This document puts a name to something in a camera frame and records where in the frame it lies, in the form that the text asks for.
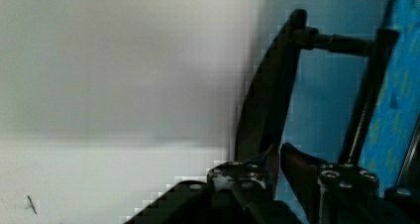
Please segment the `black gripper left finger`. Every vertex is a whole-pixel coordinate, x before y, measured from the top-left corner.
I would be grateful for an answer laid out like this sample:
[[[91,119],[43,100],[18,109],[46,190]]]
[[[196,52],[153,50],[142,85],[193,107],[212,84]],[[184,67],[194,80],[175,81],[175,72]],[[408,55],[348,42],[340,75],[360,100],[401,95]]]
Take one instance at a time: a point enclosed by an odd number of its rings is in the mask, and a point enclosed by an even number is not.
[[[239,187],[258,187],[266,191],[270,199],[275,198],[279,170],[279,148],[270,145],[261,154],[244,161],[220,164],[207,172],[207,182],[215,191],[232,190]]]

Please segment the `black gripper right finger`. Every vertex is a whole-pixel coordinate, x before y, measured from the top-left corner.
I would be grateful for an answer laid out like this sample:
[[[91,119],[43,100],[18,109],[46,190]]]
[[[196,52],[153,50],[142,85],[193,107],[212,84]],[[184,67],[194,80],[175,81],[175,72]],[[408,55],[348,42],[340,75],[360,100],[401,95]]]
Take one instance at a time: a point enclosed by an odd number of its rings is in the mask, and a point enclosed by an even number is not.
[[[333,164],[291,144],[280,149],[280,168],[310,224],[380,223],[378,177],[351,164]]]

